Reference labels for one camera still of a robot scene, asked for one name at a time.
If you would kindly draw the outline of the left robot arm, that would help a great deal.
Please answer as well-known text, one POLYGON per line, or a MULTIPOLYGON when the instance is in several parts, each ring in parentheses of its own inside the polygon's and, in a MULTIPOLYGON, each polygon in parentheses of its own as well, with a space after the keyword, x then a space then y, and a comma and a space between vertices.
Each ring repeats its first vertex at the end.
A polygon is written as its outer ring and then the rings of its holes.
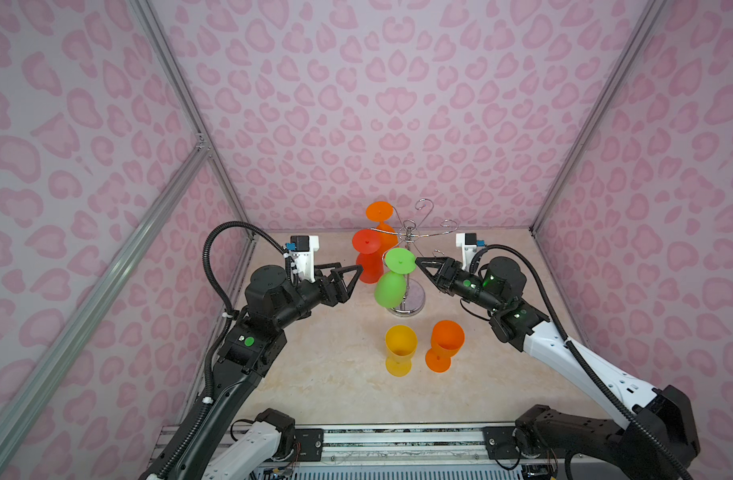
POLYGON ((198 402, 140 478, 202 478, 234 416, 286 346, 284 330, 320 305, 348 302, 360 274, 360 265, 324 264, 314 268, 314 280, 294 284, 278 265, 258 268, 244 292, 246 306, 212 350, 216 360, 204 366, 206 385, 198 402))

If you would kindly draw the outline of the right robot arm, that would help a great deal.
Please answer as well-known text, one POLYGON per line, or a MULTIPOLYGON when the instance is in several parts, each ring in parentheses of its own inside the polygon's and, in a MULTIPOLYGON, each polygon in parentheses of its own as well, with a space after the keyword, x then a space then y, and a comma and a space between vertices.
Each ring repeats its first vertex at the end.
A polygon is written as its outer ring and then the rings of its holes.
POLYGON ((700 452, 689 396, 658 388, 578 344, 555 318, 524 300, 527 278, 511 258, 492 259, 485 272, 450 257, 420 257, 416 264, 443 293, 483 308, 498 340, 544 363, 589 396, 607 419, 564 414, 536 405, 516 421, 526 442, 602 460, 630 479, 688 479, 700 452))

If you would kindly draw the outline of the yellow wine glass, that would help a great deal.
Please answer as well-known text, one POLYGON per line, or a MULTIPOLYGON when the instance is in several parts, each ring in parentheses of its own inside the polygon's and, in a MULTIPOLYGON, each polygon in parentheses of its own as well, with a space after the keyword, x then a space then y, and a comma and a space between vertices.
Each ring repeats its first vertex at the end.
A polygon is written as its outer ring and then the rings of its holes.
POLYGON ((391 327, 386 334, 388 357, 386 368, 392 376, 404 377, 412 370, 412 360, 418 347, 418 338, 406 325, 391 327))

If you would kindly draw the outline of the orange wine glass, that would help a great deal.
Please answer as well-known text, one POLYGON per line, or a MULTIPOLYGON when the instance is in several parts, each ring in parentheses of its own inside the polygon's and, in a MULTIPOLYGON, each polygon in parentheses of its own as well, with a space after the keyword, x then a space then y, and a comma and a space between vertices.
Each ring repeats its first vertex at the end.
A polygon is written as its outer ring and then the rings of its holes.
POLYGON ((435 373, 447 372, 452 359, 465 344, 464 329, 452 320, 438 322, 432 331, 431 348, 426 354, 426 364, 435 373))
POLYGON ((383 253, 398 243, 396 231, 388 224, 388 220, 392 218, 393 214, 394 207, 386 201, 374 202, 366 208, 366 218, 377 224, 376 230, 378 230, 381 240, 380 252, 383 253))

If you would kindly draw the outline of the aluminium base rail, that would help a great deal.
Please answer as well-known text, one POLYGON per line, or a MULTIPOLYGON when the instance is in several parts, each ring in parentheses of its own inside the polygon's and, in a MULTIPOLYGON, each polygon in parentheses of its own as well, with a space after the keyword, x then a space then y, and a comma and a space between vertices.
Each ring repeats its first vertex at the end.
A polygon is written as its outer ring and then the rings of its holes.
POLYGON ((513 424, 299 425, 238 420, 170 479, 620 479, 614 466, 529 447, 513 424))

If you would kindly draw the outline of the green wine glass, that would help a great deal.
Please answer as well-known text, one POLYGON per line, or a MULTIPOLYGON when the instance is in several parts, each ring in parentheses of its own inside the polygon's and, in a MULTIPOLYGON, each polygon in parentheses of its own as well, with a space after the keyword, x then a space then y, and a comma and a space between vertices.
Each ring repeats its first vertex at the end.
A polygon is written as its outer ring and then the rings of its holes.
POLYGON ((387 309, 395 309, 405 300, 408 290, 408 276, 416 266, 416 256, 405 248, 388 250, 385 256, 387 271, 380 278, 376 290, 375 300, 387 309))

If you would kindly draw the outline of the red wine glass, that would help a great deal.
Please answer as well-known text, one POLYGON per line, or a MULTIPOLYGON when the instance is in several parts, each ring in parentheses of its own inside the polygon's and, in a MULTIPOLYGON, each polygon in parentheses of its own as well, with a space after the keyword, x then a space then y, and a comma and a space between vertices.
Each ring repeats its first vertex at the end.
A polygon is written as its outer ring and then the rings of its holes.
POLYGON ((376 284, 384 274, 382 258, 379 254, 382 248, 380 234, 374 230, 362 229, 354 234, 352 247, 358 252, 356 264, 362 266, 360 281, 366 284, 376 284))

